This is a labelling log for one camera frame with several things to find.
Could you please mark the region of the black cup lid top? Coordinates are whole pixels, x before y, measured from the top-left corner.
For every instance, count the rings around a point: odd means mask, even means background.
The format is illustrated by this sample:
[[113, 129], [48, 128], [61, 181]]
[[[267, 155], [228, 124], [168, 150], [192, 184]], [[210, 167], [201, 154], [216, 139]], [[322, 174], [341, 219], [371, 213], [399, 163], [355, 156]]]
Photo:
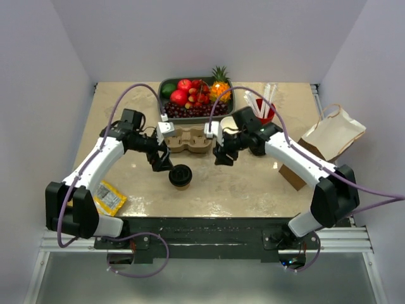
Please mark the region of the black cup lid top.
[[188, 182], [192, 180], [192, 170], [183, 164], [175, 165], [168, 174], [171, 184], [177, 182]]

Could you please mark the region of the black cup lid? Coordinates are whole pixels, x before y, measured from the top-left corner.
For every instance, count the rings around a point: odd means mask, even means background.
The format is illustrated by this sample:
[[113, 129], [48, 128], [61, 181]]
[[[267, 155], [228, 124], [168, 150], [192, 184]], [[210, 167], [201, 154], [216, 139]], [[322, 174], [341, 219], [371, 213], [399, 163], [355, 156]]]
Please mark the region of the black cup lid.
[[168, 174], [171, 184], [177, 182], [188, 182], [192, 180], [192, 170], [183, 164], [175, 165]]
[[249, 143], [249, 151], [254, 156], [258, 157], [264, 156], [266, 154], [265, 144], [266, 141], [262, 139], [252, 139], [251, 142]]

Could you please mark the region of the brown paper cup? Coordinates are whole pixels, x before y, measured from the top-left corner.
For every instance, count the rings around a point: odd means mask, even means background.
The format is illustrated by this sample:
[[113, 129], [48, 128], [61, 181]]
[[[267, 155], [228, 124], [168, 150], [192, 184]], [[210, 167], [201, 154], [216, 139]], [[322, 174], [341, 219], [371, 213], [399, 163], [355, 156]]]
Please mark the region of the brown paper cup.
[[188, 182], [177, 182], [177, 181], [175, 181], [172, 184], [177, 190], [183, 191], [183, 190], [186, 190], [190, 186], [190, 181], [188, 181]]
[[227, 134], [236, 134], [239, 131], [238, 126], [235, 123], [235, 120], [232, 116], [225, 117], [221, 120], [220, 125], [222, 127], [222, 131]]

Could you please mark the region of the brown pulp cup carrier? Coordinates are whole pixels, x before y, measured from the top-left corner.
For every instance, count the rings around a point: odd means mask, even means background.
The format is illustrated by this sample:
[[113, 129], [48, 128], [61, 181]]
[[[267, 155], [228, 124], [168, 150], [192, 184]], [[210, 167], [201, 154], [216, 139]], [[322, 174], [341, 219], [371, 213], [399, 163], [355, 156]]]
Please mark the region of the brown pulp cup carrier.
[[191, 153], [207, 153], [212, 145], [204, 133], [204, 127], [175, 127], [175, 135], [165, 139], [172, 153], [189, 151]]

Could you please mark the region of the brown white paper bag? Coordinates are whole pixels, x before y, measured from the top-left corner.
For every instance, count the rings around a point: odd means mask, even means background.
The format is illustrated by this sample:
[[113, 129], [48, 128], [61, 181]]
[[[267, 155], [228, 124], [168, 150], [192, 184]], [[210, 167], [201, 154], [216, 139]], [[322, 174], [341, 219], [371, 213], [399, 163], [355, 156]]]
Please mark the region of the brown white paper bag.
[[351, 118], [341, 105], [331, 104], [326, 109], [331, 107], [336, 110], [320, 117], [297, 143], [316, 157], [333, 163], [365, 133], [366, 127]]

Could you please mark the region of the black cup lid bottom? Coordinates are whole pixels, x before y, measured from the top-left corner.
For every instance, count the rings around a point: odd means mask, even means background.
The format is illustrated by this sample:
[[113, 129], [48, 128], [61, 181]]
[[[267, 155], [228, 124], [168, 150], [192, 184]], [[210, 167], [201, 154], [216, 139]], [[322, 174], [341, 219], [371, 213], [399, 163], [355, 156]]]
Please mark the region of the black cup lid bottom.
[[266, 154], [265, 144], [266, 141], [262, 139], [252, 139], [251, 142], [249, 143], [249, 151], [254, 156], [258, 157], [264, 156]]

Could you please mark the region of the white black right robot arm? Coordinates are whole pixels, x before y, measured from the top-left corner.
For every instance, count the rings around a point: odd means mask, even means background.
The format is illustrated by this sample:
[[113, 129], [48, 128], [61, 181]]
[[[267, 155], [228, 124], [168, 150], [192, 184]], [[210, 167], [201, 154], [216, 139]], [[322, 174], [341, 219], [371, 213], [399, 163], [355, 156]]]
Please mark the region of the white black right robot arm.
[[250, 149], [276, 158], [313, 188], [309, 210], [296, 215], [270, 237], [279, 249], [295, 249], [304, 237], [321, 228], [331, 228], [359, 206], [354, 171], [336, 167], [294, 142], [278, 125], [262, 124], [250, 107], [234, 112], [237, 132], [227, 134], [219, 122], [208, 122], [204, 133], [216, 144], [215, 165], [232, 166], [239, 151]]

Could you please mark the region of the dark grape bunch right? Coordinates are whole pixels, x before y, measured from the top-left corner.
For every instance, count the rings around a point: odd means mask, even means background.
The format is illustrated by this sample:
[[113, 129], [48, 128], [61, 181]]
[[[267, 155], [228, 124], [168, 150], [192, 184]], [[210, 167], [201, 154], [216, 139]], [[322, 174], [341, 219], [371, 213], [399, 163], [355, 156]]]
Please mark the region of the dark grape bunch right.
[[208, 117], [211, 111], [214, 110], [214, 116], [221, 116], [228, 113], [228, 105], [226, 103], [219, 102], [216, 106], [208, 103], [187, 103], [185, 105], [186, 117]]

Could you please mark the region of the dark grape bunch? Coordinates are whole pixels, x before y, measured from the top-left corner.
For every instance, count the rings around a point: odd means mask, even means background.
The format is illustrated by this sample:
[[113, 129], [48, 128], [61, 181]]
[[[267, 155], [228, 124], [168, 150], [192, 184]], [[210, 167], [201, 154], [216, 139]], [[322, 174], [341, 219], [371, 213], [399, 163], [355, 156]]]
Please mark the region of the dark grape bunch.
[[226, 103], [219, 102], [216, 106], [208, 103], [187, 103], [185, 105], [186, 117], [208, 117], [211, 111], [214, 110], [214, 116], [221, 116], [228, 113], [228, 105]]
[[168, 118], [187, 118], [189, 117], [189, 111], [185, 106], [181, 106], [177, 103], [167, 102], [164, 105], [165, 113]]

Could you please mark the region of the dark grape bunch left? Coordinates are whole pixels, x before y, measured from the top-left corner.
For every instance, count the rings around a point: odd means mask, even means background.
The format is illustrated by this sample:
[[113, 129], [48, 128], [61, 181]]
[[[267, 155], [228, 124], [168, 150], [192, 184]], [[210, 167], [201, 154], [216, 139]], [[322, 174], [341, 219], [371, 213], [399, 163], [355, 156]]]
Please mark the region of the dark grape bunch left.
[[181, 106], [177, 103], [167, 102], [164, 105], [165, 113], [168, 118], [187, 118], [189, 117], [189, 111], [185, 106]]

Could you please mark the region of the red ribbed straw cup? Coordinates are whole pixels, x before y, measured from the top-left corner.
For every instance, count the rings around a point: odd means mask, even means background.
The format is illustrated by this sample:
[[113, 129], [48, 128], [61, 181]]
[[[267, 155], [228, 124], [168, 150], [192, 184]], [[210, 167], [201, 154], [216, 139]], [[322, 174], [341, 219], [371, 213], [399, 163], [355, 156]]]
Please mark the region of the red ribbed straw cup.
[[[257, 104], [259, 110], [261, 110], [264, 102], [261, 98], [256, 98], [256, 104]], [[275, 112], [271, 108], [268, 108], [268, 109], [269, 109], [269, 111], [266, 115], [263, 115], [263, 117], [262, 116], [258, 117], [262, 125], [272, 122], [273, 117], [275, 116]]]

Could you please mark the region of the red apple front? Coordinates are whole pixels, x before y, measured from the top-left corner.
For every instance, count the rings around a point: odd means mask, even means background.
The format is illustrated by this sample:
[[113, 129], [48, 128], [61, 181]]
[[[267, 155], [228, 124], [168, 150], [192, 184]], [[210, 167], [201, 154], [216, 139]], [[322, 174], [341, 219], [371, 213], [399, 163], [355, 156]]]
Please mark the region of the red apple front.
[[185, 106], [188, 102], [188, 94], [183, 90], [175, 90], [170, 95], [170, 102], [179, 106]]

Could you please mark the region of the red apple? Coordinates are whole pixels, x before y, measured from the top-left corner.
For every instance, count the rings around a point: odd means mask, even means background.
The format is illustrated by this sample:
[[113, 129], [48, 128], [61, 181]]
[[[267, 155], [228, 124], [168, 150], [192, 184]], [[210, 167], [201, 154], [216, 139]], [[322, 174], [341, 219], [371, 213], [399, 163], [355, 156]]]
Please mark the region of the red apple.
[[183, 90], [175, 90], [170, 95], [170, 102], [179, 106], [185, 106], [188, 102], [188, 94]]
[[177, 89], [189, 93], [189, 90], [192, 89], [192, 81], [189, 79], [179, 80], [177, 83]]

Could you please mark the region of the green lime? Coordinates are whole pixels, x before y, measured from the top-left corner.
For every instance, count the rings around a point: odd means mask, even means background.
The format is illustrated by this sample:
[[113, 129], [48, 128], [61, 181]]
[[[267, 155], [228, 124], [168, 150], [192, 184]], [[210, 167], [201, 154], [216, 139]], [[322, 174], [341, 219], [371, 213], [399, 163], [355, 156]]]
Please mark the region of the green lime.
[[161, 95], [169, 99], [171, 94], [177, 90], [177, 86], [175, 84], [167, 83], [161, 88]]

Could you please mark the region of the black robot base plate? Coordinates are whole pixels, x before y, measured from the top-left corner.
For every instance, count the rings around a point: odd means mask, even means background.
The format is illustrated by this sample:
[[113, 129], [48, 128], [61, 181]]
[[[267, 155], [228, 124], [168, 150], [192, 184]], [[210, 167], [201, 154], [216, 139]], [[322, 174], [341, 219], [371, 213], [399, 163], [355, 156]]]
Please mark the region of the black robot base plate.
[[111, 253], [130, 249], [132, 237], [135, 262], [155, 258], [260, 260], [278, 262], [293, 253], [317, 250], [314, 234], [287, 239], [287, 218], [266, 217], [126, 217], [121, 241], [97, 239], [97, 250]]

